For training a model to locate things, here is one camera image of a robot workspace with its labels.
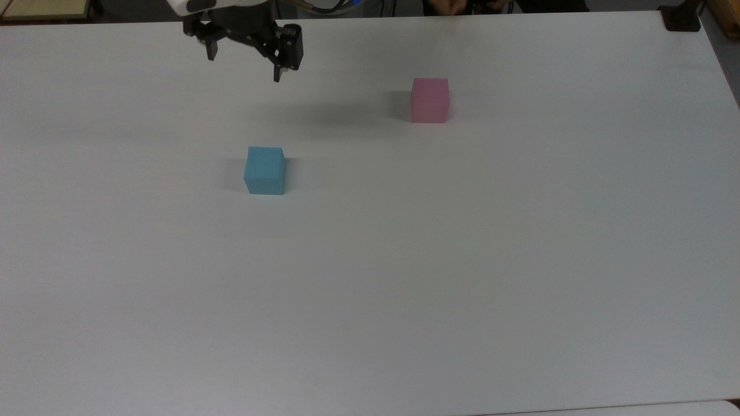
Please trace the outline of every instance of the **hand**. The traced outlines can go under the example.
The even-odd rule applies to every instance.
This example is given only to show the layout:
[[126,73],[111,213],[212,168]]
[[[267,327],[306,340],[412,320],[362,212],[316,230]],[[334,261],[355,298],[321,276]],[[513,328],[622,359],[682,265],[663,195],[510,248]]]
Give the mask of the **hand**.
[[468,0],[429,0],[429,4],[441,16],[454,16],[465,10]]
[[483,6],[480,4],[475,4],[473,6],[473,11],[475,14],[491,14],[491,13],[501,13],[504,10],[504,6],[506,4],[511,3],[511,0],[494,0],[489,1],[485,4],[486,11],[483,10]]

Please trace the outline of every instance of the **pink cube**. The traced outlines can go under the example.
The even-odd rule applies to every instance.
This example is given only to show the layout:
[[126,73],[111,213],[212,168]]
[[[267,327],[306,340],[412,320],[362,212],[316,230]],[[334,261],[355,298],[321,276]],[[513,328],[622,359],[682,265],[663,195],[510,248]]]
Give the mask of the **pink cube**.
[[411,88],[411,122],[444,123],[450,110],[447,78],[414,78]]

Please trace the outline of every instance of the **wooden surface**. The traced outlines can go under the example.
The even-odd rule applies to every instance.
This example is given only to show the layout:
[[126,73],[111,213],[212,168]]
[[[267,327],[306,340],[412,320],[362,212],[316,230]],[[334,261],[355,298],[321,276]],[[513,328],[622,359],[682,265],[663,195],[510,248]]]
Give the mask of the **wooden surface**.
[[3,20],[85,19],[90,4],[90,0],[12,1],[3,13]]
[[740,38],[740,0],[707,0],[707,5],[727,36]]
[[[740,395],[740,113],[659,12],[0,28],[3,416]],[[446,124],[408,122],[448,78]],[[284,196],[250,195],[249,146]]]

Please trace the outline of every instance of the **person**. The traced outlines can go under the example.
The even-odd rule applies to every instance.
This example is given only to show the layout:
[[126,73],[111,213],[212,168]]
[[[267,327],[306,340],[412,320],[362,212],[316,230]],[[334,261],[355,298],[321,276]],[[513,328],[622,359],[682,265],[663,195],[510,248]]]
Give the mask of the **person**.
[[[424,16],[501,13],[512,0],[422,0]],[[585,0],[517,0],[524,13],[588,12]]]

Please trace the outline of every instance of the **blue cube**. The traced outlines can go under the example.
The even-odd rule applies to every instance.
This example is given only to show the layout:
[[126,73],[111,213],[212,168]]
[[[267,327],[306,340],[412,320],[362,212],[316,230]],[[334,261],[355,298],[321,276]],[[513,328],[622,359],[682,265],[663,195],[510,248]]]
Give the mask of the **blue cube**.
[[244,183],[249,193],[285,193],[285,156],[280,147],[249,147],[244,167]]

